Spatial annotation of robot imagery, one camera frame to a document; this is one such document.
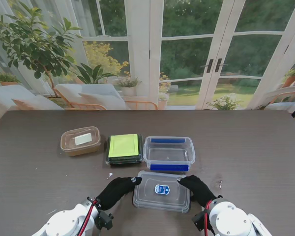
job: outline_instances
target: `green sponge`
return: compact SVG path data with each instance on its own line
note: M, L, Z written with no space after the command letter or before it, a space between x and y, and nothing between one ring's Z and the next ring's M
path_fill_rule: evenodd
M139 155L138 134L112 135L109 158Z

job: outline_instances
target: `potted plant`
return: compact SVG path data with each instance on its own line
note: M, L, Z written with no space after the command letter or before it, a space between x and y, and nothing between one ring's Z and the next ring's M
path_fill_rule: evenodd
M6 85L17 85L20 81L16 78L15 75L10 73L0 73L0 84L2 86Z
M35 71L34 76L37 79L46 73L54 89L51 75L54 77L62 73L67 75L65 66L70 68L74 62L68 54L68 50L72 50L70 42L74 42L72 36L82 38L72 31L81 28L71 27L71 22L64 18L64 24L60 23L61 29L53 26L55 31L47 33L41 30L41 27L48 28L40 21L41 9L37 7L30 9L22 2L19 4L28 16L21 12L16 16L6 15L15 20L13 23L7 23L3 21L3 15L0 15L0 41L10 59L8 66L11 67L13 64L18 67L22 62L28 69Z
M210 106L214 107L216 110L236 110L241 101L236 99L236 94L231 93L224 95L219 99L214 100L211 103L208 103Z
M136 86L140 83L138 78L131 80L129 77L123 78L117 82L117 85L121 87L123 96L136 96Z
M169 95L164 92L160 92L158 94L158 105L157 105L158 109L165 110L168 100L169 100Z
M295 82L295 68L290 69L286 74L286 82L282 86L282 88L291 86L292 83Z
M76 66L81 73L81 76L77 77L84 83L88 85L96 85L98 81L103 78L116 76L111 73L103 73L104 69L101 68L102 65L96 66L94 69L90 68L88 65L81 63L82 67Z

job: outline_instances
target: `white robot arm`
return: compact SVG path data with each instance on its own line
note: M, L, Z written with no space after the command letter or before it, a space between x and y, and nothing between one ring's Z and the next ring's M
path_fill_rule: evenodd
M54 214L48 222L32 236L76 236L85 217L88 214L91 201L86 200L77 204L72 210L63 210ZM93 207L87 226L82 236L91 236L93 227L112 227L112 215L107 216L103 211Z
M213 200L207 214L216 236L272 236L257 217L247 215L223 198ZM192 218L200 231L203 229L203 217L204 212L201 212Z

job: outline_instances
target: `sticker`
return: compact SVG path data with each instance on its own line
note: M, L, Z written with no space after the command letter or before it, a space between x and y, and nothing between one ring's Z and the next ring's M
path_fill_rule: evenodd
M157 194L165 194L165 195L168 195L169 194L169 186L158 184L158 185L155 186L155 192Z
M75 140L75 145L85 144L92 141L92 134L91 133L82 134L80 136L74 137L74 140Z

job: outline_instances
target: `dark wooden table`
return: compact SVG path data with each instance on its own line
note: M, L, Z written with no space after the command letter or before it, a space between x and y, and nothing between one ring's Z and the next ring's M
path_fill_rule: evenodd
M62 133L86 126L99 128L101 150L67 157ZM55 209L72 209L113 178L147 170L145 163L105 164L107 137L127 133L190 137L196 162L188 175L256 215L272 235L295 235L295 121L283 111L7 112L0 120L0 235L31 235ZM199 211L197 203L187 214L135 208L128 194L111 209L114 226L102 234L199 235L191 221Z

